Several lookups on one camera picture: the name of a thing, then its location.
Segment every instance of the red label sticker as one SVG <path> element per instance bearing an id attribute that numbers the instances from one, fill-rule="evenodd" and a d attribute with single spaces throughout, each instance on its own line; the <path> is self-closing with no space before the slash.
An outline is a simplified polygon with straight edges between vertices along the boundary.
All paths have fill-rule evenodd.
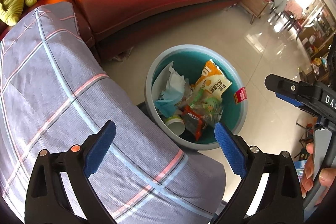
<path id="1" fill-rule="evenodd" d="M 247 99 L 245 87 L 242 87 L 241 89 L 239 89 L 233 96 L 235 98 L 236 104 Z"/>

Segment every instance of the trash can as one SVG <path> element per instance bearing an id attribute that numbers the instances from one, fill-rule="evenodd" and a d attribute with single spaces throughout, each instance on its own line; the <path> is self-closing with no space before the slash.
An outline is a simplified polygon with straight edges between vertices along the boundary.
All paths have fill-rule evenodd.
<path id="1" fill-rule="evenodd" d="M 233 134 L 238 134 L 246 119 L 247 100 L 236 103 L 235 94 L 241 91 L 241 81 L 235 68 L 218 53 L 199 45 L 179 45 L 172 47 L 160 54 L 152 63 L 146 78 L 145 102 L 149 116 L 175 143 L 193 150 L 211 150 L 219 147 L 214 135 L 214 129 L 207 127 L 198 141 L 182 139 L 175 135 L 161 120 L 154 106 L 152 98 L 152 85 L 159 73 L 170 63 L 179 75 L 189 79 L 189 83 L 195 83 L 201 76 L 205 63 L 212 59 L 224 72 L 228 80 L 232 82 L 230 87 L 222 94 L 223 121 Z"/>

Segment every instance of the gray handle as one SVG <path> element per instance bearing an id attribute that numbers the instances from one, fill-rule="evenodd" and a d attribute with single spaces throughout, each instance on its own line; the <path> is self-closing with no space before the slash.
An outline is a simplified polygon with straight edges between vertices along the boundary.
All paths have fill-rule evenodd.
<path id="1" fill-rule="evenodd" d="M 313 210 L 316 201 L 322 195 L 325 187 L 319 182 L 319 174 L 323 168 L 336 167 L 336 138 L 331 131 L 326 128 L 318 129 L 314 132 L 314 186 L 307 193 L 303 207 L 305 211 Z"/>

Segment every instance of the cabinet leg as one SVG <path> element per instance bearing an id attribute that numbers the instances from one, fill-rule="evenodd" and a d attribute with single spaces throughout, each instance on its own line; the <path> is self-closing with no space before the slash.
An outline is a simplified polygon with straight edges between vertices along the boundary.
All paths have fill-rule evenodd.
<path id="1" fill-rule="evenodd" d="M 251 21 L 250 21 L 250 24 L 253 24 L 254 19 L 255 19 L 255 15 L 252 15 L 252 19 L 251 19 Z"/>

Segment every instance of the yellow and white food package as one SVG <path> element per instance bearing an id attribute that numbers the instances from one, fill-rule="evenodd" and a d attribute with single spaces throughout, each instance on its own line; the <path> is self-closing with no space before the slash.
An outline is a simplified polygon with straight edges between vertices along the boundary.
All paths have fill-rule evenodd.
<path id="1" fill-rule="evenodd" d="M 206 62 L 201 77 L 194 85 L 193 93 L 197 93 L 201 88 L 210 92 L 218 100 L 232 83 L 225 77 L 220 68 L 212 59 Z"/>

